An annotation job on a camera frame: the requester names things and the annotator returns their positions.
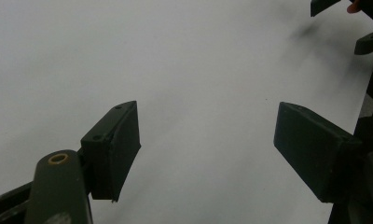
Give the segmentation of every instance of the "white surface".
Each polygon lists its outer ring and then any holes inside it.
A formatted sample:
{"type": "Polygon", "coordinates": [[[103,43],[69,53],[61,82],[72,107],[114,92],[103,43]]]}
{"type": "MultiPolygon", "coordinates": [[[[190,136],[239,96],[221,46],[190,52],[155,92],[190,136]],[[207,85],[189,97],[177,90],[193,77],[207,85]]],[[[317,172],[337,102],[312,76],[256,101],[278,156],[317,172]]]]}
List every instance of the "white surface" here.
{"type": "Polygon", "coordinates": [[[0,194],[113,105],[137,100],[141,148],[95,223],[326,223],[272,144],[278,103],[352,133],[373,31],[347,2],[0,1],[0,194]]]}

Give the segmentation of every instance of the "finger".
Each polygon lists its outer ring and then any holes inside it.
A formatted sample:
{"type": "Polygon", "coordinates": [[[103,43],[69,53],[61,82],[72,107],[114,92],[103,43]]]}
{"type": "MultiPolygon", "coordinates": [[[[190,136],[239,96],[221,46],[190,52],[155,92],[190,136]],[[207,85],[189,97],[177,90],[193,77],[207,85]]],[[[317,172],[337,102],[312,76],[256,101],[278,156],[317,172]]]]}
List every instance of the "finger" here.
{"type": "Polygon", "coordinates": [[[361,8],[359,7],[360,0],[355,0],[349,7],[347,7],[348,13],[356,13],[361,11],[361,8]]]}

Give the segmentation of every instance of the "dark green clamp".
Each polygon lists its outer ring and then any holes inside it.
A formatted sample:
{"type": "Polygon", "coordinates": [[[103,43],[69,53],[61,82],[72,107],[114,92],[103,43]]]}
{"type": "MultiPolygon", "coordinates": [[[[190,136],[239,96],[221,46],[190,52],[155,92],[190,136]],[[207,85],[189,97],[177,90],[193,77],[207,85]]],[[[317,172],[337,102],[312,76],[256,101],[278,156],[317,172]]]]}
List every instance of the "dark green clamp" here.
{"type": "Polygon", "coordinates": [[[354,54],[364,55],[373,52],[373,33],[366,35],[359,40],[355,45],[354,54]]]}
{"type": "Polygon", "coordinates": [[[47,155],[32,183],[1,195],[0,224],[91,223],[88,194],[117,201],[141,147],[137,103],[114,106],[81,145],[47,155]]]}
{"type": "Polygon", "coordinates": [[[280,103],[274,146],[321,202],[334,203],[329,223],[373,223],[373,117],[359,119],[352,135],[280,103]]]}

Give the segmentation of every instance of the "bolt hole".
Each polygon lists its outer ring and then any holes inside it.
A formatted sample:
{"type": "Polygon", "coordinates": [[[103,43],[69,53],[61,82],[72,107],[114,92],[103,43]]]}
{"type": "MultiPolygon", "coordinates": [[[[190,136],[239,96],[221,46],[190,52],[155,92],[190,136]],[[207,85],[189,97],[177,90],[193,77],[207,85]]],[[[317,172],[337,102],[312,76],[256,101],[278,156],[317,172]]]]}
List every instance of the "bolt hole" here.
{"type": "Polygon", "coordinates": [[[67,161],[68,155],[65,153],[59,153],[49,158],[48,163],[52,165],[62,164],[67,161]]]}
{"type": "Polygon", "coordinates": [[[95,140],[95,141],[100,140],[100,139],[102,139],[101,135],[94,135],[93,136],[93,140],[95,140]]]}

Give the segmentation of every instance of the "clamp jaw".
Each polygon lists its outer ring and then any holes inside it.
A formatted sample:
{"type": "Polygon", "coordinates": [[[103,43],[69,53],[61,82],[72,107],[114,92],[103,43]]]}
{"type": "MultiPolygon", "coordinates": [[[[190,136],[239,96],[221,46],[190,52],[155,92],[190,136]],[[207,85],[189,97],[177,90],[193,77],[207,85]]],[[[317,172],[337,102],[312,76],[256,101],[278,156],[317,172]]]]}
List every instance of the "clamp jaw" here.
{"type": "Polygon", "coordinates": [[[33,182],[0,196],[0,224],[92,223],[88,195],[117,201],[140,149],[137,103],[114,106],[79,151],[42,158],[33,182]]]}
{"type": "Polygon", "coordinates": [[[322,203],[330,224],[373,223],[373,117],[354,134],[300,105],[280,103],[274,146],[322,203]]]}

